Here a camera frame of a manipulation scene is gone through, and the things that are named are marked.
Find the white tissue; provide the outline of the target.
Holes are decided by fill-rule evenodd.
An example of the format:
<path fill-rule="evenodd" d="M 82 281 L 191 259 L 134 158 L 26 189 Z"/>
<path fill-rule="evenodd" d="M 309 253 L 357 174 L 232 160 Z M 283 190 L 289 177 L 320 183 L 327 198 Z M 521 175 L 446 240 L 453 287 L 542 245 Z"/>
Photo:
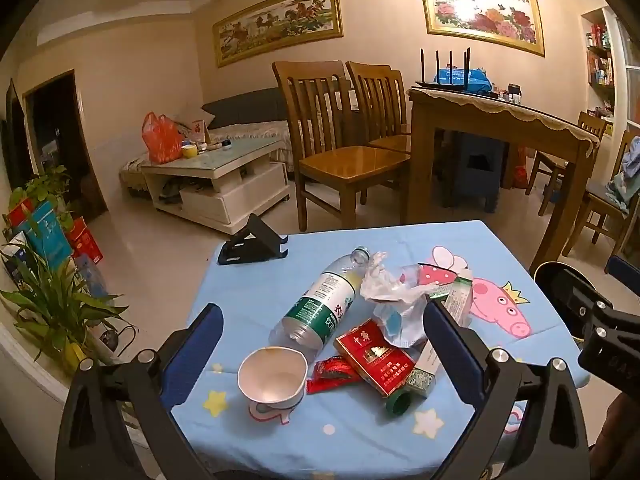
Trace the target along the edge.
<path fill-rule="evenodd" d="M 372 318 L 384 339 L 397 348 L 409 349 L 426 339 L 423 313 L 427 296 L 436 292 L 439 284 L 401 283 L 384 266 L 386 256 L 386 252 L 372 255 L 360 285 L 360 296 L 374 305 Z"/>

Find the black wifi router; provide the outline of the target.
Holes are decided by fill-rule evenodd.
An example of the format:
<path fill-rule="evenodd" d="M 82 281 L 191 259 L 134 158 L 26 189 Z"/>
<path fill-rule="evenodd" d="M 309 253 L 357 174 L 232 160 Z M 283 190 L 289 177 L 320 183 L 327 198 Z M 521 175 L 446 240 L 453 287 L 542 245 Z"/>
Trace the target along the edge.
<path fill-rule="evenodd" d="M 441 68 L 439 63 L 439 52 L 435 52 L 436 73 L 435 79 L 426 80 L 424 50 L 420 51 L 421 78 L 416 82 L 416 86 L 422 89 L 436 89 L 446 91 L 465 92 L 469 89 L 471 71 L 471 49 L 463 51 L 463 67 L 461 70 L 452 64 L 452 52 L 449 52 L 449 63 L 446 68 Z"/>

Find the lace table cover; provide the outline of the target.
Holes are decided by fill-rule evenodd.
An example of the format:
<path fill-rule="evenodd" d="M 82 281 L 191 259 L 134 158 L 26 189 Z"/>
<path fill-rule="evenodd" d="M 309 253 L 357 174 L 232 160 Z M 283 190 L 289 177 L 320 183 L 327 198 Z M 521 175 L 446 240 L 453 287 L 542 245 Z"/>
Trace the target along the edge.
<path fill-rule="evenodd" d="M 508 103 L 499 99 L 491 99 L 478 94 L 454 92 L 447 90 L 419 89 L 411 88 L 407 91 L 408 97 L 414 99 L 416 96 L 428 96 L 429 98 L 441 101 L 448 101 L 459 106 L 472 105 L 483 113 L 500 114 L 508 113 L 519 122 L 540 122 L 552 131 L 568 131 L 576 140 L 587 140 L 591 143 L 588 153 L 600 146 L 600 138 L 588 132 L 578 125 L 571 124 L 564 119 L 560 119 L 549 114 L 533 110 L 526 106 Z"/>

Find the white coffee table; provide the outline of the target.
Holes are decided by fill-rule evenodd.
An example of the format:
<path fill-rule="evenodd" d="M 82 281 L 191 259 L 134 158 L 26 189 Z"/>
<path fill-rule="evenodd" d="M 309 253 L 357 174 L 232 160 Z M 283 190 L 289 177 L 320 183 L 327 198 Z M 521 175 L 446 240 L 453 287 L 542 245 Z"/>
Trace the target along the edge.
<path fill-rule="evenodd" d="M 286 167 L 270 155 L 284 148 L 275 138 L 236 139 L 228 148 L 141 166 L 155 209 L 232 235 L 251 214 L 290 198 Z"/>

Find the far wooden chair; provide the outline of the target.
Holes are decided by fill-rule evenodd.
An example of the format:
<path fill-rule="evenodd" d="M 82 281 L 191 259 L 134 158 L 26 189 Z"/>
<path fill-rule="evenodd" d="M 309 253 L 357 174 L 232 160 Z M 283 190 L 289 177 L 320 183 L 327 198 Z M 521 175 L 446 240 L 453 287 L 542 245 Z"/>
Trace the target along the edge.
<path fill-rule="evenodd" d="M 538 174 L 546 174 L 549 177 L 549 182 L 544 189 L 544 195 L 538 210 L 538 214 L 541 217 L 551 202 L 555 185 L 559 182 L 559 178 L 564 176 L 567 165 L 573 158 L 573 151 L 563 150 L 559 152 L 558 146 L 564 146 L 569 140 L 587 140 L 590 142 L 591 151 L 594 151 L 598 148 L 606 129 L 606 122 L 603 119 L 589 115 L 587 112 L 579 114 L 576 125 L 559 119 L 549 119 L 549 122 L 553 126 L 553 142 L 550 146 L 554 149 L 554 152 L 536 151 L 532 173 L 525 189 L 526 195 L 533 191 Z"/>

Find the red gift box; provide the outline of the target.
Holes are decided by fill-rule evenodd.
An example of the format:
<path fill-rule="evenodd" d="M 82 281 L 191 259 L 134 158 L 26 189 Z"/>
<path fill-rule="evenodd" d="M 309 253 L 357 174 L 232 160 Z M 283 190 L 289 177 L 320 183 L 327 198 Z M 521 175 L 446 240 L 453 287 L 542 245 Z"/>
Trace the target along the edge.
<path fill-rule="evenodd" d="M 82 217 L 75 218 L 72 227 L 65 232 L 66 240 L 72 248 L 73 257 L 88 257 L 93 263 L 98 264 L 103 259 L 98 243 Z"/>

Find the white paper cup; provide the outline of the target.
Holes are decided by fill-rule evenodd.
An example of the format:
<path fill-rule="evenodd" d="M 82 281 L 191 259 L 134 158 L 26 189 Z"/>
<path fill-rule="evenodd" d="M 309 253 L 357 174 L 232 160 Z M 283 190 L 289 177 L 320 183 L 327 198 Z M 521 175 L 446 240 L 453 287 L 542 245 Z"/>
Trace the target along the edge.
<path fill-rule="evenodd" d="M 303 400 L 307 374 L 308 362 L 302 352 L 264 347 L 243 360 L 236 382 L 247 400 L 284 410 Z"/>

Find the blue clothes pile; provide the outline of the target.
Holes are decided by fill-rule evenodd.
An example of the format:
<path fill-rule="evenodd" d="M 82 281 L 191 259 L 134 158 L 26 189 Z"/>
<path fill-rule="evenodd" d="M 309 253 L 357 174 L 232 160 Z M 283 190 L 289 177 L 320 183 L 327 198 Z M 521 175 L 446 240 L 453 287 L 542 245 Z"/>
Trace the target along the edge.
<path fill-rule="evenodd" d="M 620 168 L 608 181 L 605 195 L 620 209 L 628 214 L 631 201 L 639 192 L 639 137 L 633 136 L 623 150 Z"/>

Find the horse painting gold frame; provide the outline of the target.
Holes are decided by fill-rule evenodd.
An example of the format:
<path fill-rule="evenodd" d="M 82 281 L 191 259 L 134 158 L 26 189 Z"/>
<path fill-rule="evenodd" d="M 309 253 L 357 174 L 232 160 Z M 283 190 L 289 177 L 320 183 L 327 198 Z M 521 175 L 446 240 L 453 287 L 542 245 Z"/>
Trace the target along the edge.
<path fill-rule="evenodd" d="M 265 0 L 213 26 L 219 67 L 263 53 L 341 36 L 340 0 Z"/>

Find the blue gift box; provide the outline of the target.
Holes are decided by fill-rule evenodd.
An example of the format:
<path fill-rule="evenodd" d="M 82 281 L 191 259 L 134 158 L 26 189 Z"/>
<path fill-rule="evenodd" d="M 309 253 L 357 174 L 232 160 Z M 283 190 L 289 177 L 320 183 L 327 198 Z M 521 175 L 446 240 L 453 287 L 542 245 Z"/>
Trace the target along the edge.
<path fill-rule="evenodd" d="M 25 233 L 36 253 L 46 259 L 52 269 L 66 263 L 72 255 L 72 248 L 49 202 L 42 203 L 17 229 Z"/>

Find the blue plastic bag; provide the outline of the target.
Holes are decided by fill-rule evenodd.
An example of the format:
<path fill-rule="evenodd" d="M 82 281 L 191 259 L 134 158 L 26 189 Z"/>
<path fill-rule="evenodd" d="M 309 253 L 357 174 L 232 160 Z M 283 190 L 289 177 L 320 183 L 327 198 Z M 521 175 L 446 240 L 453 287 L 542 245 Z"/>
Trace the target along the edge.
<path fill-rule="evenodd" d="M 466 92 L 488 93 L 492 91 L 492 84 L 487 74 L 481 68 L 441 68 L 434 76 L 434 83 L 454 84 L 462 86 L 466 84 Z"/>

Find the dark sofa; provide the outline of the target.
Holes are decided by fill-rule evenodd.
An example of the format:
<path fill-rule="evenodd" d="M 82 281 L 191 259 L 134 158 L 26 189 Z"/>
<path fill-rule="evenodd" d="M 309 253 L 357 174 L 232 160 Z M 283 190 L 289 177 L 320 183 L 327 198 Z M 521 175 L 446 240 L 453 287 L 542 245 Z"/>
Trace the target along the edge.
<path fill-rule="evenodd" d="M 288 111 L 279 88 L 265 88 L 202 105 L 212 118 L 207 132 L 216 140 L 276 139 L 291 151 Z"/>

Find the flower painting gold frame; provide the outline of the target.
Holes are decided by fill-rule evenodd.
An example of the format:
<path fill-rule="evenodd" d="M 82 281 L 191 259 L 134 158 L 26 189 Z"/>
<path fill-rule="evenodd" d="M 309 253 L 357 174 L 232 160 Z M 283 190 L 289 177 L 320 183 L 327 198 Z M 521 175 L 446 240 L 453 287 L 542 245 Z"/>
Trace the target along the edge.
<path fill-rule="evenodd" d="M 538 0 L 422 0 L 432 35 L 491 42 L 546 54 Z"/>

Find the wooden dining table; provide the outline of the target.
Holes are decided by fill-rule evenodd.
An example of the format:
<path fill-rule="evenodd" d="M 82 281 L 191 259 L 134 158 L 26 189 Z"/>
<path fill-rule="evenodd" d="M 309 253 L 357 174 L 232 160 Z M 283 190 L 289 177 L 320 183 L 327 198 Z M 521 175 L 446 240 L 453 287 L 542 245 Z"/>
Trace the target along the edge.
<path fill-rule="evenodd" d="M 470 134 L 481 148 L 498 143 L 492 156 L 498 179 L 510 177 L 506 162 L 518 154 L 520 146 L 531 148 L 566 162 L 560 197 L 529 270 L 534 272 L 542 264 L 558 260 L 577 219 L 599 138 L 565 120 L 477 94 L 412 88 L 408 98 L 411 155 L 407 221 L 426 223 L 433 219 L 430 206 L 439 131 Z"/>

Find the orange plastic bag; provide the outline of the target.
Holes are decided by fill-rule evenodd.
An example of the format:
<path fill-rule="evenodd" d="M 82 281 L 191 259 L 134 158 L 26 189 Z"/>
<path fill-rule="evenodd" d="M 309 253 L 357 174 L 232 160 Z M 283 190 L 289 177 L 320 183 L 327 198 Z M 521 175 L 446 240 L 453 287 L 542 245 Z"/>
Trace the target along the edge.
<path fill-rule="evenodd" d="M 183 137 L 176 124 L 165 115 L 146 114 L 141 134 L 153 164 L 167 164 L 182 156 Z"/>

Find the clear plastic water bottle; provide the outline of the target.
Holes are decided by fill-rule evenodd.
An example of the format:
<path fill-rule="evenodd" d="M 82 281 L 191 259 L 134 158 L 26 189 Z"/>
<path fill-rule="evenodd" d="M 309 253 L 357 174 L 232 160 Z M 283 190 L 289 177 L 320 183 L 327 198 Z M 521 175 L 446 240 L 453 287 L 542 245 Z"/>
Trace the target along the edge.
<path fill-rule="evenodd" d="M 314 362 L 360 296 L 371 253 L 363 246 L 327 266 L 273 327 L 269 343 L 299 351 Z"/>

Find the red cigarette pack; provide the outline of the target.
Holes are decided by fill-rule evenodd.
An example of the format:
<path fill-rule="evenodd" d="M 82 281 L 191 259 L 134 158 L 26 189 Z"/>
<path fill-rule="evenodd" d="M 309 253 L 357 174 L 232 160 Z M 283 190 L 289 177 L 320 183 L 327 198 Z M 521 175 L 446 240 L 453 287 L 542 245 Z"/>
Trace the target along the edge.
<path fill-rule="evenodd" d="M 372 318 L 334 340 L 334 348 L 383 398 L 400 389 L 416 363 L 390 344 Z"/>

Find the green potted plant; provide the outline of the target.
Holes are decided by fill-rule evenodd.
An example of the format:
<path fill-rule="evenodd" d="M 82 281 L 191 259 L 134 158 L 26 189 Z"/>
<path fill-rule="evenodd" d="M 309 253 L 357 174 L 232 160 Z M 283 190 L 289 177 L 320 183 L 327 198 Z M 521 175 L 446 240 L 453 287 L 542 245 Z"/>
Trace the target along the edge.
<path fill-rule="evenodd" d="M 102 364 L 118 362 L 117 348 L 123 330 L 134 326 L 122 315 L 127 307 L 102 288 L 94 263 L 86 256 L 73 257 L 52 269 L 38 255 L 18 226 L 44 202 L 53 207 L 65 234 L 75 217 L 65 200 L 70 177 L 56 166 L 14 188 L 8 211 L 1 215 L 1 263 L 14 289 L 1 298 L 12 312 L 15 328 L 43 354 L 73 373 L 81 360 Z"/>

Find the wooden chair with clothes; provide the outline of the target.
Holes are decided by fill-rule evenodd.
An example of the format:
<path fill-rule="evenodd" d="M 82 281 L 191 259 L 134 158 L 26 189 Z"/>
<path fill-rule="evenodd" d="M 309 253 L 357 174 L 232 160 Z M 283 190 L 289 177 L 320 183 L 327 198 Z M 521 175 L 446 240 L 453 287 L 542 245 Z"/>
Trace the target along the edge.
<path fill-rule="evenodd" d="M 612 177 L 601 183 L 590 179 L 582 196 L 576 222 L 562 255 L 567 257 L 583 229 L 593 230 L 592 244 L 600 235 L 614 240 L 612 255 L 619 254 L 639 212 L 639 128 L 623 134 Z"/>

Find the black phone stand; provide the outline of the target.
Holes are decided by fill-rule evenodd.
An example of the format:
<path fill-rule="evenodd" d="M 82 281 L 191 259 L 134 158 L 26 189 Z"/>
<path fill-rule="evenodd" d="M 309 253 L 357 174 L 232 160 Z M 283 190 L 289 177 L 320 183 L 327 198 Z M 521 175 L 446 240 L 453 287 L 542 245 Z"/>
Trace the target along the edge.
<path fill-rule="evenodd" d="M 222 245 L 218 263 L 228 266 L 283 259 L 288 255 L 284 248 L 287 242 L 287 236 L 279 235 L 257 214 L 250 214 L 244 228 Z"/>

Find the blue plastic stool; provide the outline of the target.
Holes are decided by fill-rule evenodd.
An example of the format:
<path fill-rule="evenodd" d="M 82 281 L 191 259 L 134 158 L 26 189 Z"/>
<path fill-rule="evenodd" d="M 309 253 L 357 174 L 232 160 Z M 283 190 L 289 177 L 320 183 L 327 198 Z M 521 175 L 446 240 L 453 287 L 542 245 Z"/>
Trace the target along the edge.
<path fill-rule="evenodd" d="M 442 163 L 442 206 L 457 207 L 460 200 L 484 200 L 484 211 L 493 214 L 498 206 L 504 143 L 453 131 L 444 146 Z"/>

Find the front wooden chair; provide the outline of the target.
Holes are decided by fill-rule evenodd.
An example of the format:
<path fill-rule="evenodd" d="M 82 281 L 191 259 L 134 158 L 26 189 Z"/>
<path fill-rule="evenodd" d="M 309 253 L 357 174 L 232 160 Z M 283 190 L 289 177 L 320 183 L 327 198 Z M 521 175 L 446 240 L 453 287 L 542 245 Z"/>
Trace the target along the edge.
<path fill-rule="evenodd" d="M 308 228 L 307 204 L 357 226 L 357 196 L 377 185 L 400 189 L 407 221 L 410 158 L 368 145 L 357 132 L 349 80 L 340 61 L 271 64 L 288 111 L 298 227 Z"/>

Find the red snack wrapper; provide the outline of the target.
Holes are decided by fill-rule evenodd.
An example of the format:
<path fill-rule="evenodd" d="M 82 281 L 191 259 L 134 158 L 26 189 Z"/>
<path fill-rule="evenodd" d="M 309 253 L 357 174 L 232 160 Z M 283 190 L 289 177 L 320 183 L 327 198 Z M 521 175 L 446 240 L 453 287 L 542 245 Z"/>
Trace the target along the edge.
<path fill-rule="evenodd" d="M 361 382 L 361 377 L 349 362 L 342 356 L 332 356 L 314 364 L 311 378 L 307 379 L 306 393 L 320 393 L 355 382 Z"/>

